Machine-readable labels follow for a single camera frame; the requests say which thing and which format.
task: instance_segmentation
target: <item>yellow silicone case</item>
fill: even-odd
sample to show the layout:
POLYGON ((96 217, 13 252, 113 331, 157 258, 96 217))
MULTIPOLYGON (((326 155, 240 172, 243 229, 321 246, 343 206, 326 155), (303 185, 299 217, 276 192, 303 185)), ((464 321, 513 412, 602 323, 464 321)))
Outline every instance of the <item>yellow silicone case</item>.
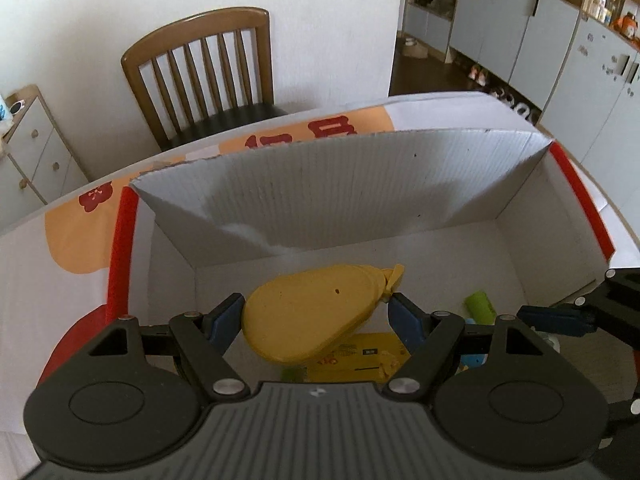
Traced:
POLYGON ((279 276, 247 299, 244 337, 258 355, 283 365, 322 357, 388 299, 403 271, 340 264, 279 276))

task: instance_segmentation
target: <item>dark wooden floor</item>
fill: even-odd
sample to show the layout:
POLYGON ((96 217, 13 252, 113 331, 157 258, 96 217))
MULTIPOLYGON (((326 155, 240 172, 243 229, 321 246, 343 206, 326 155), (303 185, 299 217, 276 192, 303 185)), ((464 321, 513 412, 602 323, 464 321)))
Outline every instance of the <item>dark wooden floor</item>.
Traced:
POLYGON ((389 95, 479 88, 479 85, 466 76, 466 70, 456 63, 444 64, 434 57, 416 59, 403 56, 402 46, 396 47, 389 95))

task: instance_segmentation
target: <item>red flower print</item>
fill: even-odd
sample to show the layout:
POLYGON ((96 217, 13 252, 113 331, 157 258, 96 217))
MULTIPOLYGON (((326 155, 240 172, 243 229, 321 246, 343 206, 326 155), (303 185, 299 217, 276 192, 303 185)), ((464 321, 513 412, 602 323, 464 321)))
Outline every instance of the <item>red flower print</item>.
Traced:
POLYGON ((78 202, 82 207, 84 207, 85 213, 90 213, 98 207, 98 204, 107 202, 107 200, 111 198, 112 194, 113 187, 111 187, 111 182, 107 182, 95 189, 92 189, 91 191, 87 191, 85 194, 80 195, 78 197, 78 202))

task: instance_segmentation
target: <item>cabinet handle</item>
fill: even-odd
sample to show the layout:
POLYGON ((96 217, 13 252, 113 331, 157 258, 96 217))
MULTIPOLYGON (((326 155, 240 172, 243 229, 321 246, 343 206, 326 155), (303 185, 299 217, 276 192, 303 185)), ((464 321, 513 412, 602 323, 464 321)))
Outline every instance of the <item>cabinet handle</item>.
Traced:
POLYGON ((631 65, 631 70, 629 70, 629 79, 627 79, 625 81, 625 83, 632 83, 634 81, 634 79, 636 78, 636 75, 638 74, 638 67, 640 67, 639 63, 634 63, 633 65, 631 65))
POLYGON ((622 67, 622 72, 620 72, 618 75, 623 75, 625 73, 626 66, 629 64, 630 60, 631 60, 631 56, 626 56, 625 65, 622 67))

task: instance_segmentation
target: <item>chair backrest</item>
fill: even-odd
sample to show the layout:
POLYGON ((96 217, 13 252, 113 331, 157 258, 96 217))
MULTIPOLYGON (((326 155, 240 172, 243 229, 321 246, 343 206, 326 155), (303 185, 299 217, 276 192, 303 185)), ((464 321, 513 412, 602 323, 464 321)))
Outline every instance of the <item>chair backrest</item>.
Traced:
POLYGON ((231 7, 228 9, 210 10, 178 20, 164 27, 147 34, 144 38, 135 43, 122 56, 121 64, 127 81, 133 90, 133 94, 138 101, 138 105, 146 119, 151 132, 153 133, 158 145, 165 148, 169 145, 169 136, 165 131, 158 110, 154 105, 154 101, 149 93, 149 88, 145 83, 141 69, 150 62, 153 69, 154 80, 158 86, 155 94, 160 95, 164 107, 164 111, 168 116, 171 125, 177 132, 180 131, 180 124, 176 114, 171 94, 164 81, 162 75, 161 63, 159 60, 164 56, 168 62, 169 72, 174 83, 174 96, 177 95, 180 107, 184 113, 186 121, 193 125, 194 114, 187 96, 184 82, 178 68, 175 53, 181 50, 184 54, 186 62, 186 71, 189 75, 193 96, 197 104, 196 109, 201 118, 209 117, 223 110, 223 103, 218 86, 218 78, 212 61, 211 51, 209 49, 212 37, 216 37, 218 45, 217 55, 214 54, 216 61, 219 61, 220 72, 226 91, 226 101, 229 107, 238 106, 238 96, 236 94, 236 86, 234 85, 234 76, 232 66, 229 61, 229 54, 226 49, 226 41, 224 34, 232 33, 233 42, 235 44, 235 58, 238 62, 238 75, 242 96, 245 104, 252 104, 251 80, 249 75, 249 66, 247 64, 246 51, 244 49, 244 41, 242 40, 242 31, 246 29, 255 29, 255 57, 257 57, 257 72, 260 82, 260 93, 262 102, 273 104, 273 79, 271 73, 271 39, 269 31, 269 13, 264 9, 257 7, 231 7), (202 54, 201 71, 206 74, 208 90, 210 92, 210 103, 213 104, 214 110, 209 112, 207 108, 207 100, 202 89, 201 77, 196 68, 192 48, 197 48, 202 54))

